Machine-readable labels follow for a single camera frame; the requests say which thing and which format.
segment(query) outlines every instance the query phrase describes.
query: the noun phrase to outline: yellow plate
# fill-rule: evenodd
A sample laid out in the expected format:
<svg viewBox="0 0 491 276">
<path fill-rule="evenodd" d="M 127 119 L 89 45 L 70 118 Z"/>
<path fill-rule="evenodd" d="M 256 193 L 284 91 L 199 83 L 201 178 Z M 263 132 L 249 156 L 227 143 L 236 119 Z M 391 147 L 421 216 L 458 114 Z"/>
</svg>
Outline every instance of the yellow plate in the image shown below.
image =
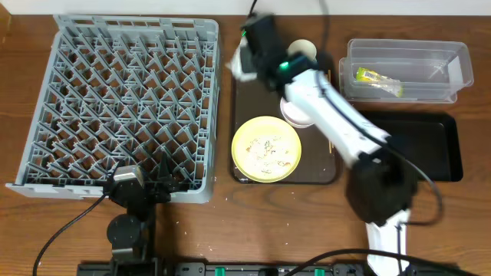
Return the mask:
<svg viewBox="0 0 491 276">
<path fill-rule="evenodd" d="M 275 117 L 248 120 L 232 141 L 233 162 L 241 173 L 257 182 L 284 179 L 295 170 L 301 154 L 298 134 L 284 120 Z"/>
</svg>

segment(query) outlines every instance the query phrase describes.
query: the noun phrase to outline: brown tabletop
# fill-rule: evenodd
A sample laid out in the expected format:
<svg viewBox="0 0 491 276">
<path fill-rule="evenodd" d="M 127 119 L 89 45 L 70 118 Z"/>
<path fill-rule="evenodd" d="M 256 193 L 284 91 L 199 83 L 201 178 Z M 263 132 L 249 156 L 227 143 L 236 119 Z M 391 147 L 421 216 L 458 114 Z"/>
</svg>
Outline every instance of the brown tabletop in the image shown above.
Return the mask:
<svg viewBox="0 0 491 276">
<path fill-rule="evenodd" d="M 220 26 L 228 61 L 240 39 L 244 16 L 207 16 Z M 278 19 L 286 41 L 320 43 L 319 17 Z M 364 109 L 442 110 L 459 129 L 464 177 L 442 182 L 447 212 L 432 228 L 409 227 L 408 253 L 456 262 L 478 274 L 491 274 L 491 18 L 334 16 L 328 50 L 338 61 L 352 38 L 462 41 L 473 62 L 475 83 L 455 104 L 367 104 Z M 1 183 L 17 174 L 57 27 L 49 16 L 2 16 L 0 21 Z M 219 99 L 216 184 L 204 205 L 159 206 L 157 248 L 165 256 L 208 261 L 301 262 L 325 251 L 366 248 L 364 223 L 344 197 L 346 175 L 329 186 L 238 184 L 229 172 L 231 75 L 223 70 Z M 434 211 L 426 186 L 414 199 L 413 218 Z M 30 199 L 0 188 L 0 275 L 29 275 L 42 245 L 94 200 Z M 41 260 L 40 275 L 74 275 L 81 261 L 106 261 L 109 221 L 124 210 L 104 201 L 68 229 Z M 341 258 L 363 258 L 344 256 Z"/>
</svg>

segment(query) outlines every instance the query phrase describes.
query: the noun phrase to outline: dish rack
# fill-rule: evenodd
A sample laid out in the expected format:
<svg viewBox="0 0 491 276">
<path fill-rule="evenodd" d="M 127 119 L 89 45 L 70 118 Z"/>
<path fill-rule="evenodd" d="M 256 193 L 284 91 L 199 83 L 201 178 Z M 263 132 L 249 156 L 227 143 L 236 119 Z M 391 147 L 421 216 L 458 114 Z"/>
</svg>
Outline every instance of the dish rack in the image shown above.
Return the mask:
<svg viewBox="0 0 491 276">
<path fill-rule="evenodd" d="M 183 192 L 213 193 L 219 28 L 209 19 L 55 15 L 41 93 L 15 183 L 29 197 L 102 195 L 119 160 L 157 177 L 163 154 Z"/>
</svg>

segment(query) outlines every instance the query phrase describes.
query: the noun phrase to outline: green led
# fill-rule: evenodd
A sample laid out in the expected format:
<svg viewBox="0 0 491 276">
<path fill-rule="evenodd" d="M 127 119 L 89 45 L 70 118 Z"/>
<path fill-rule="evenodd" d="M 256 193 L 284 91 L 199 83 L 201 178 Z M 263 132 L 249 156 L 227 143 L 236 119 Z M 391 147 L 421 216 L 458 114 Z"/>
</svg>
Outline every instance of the green led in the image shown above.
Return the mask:
<svg viewBox="0 0 491 276">
<path fill-rule="evenodd" d="M 288 69 L 288 66 L 289 65 L 290 64 L 287 61 L 285 61 L 285 62 L 283 62 L 282 64 L 279 65 L 279 68 L 282 69 L 282 70 L 286 70 L 286 69 Z"/>
</svg>

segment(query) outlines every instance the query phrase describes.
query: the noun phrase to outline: clear plastic container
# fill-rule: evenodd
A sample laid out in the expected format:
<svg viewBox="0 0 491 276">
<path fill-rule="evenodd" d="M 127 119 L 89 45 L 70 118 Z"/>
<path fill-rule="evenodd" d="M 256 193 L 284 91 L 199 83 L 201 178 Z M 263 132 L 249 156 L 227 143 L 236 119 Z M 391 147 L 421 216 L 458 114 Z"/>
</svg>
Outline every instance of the clear plastic container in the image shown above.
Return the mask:
<svg viewBox="0 0 491 276">
<path fill-rule="evenodd" d="M 358 81 L 360 67 L 400 83 Z M 474 82 L 467 46 L 447 41 L 352 39 L 339 74 L 343 95 L 353 101 L 451 104 Z M 396 97 L 374 84 L 402 85 L 404 93 Z"/>
</svg>

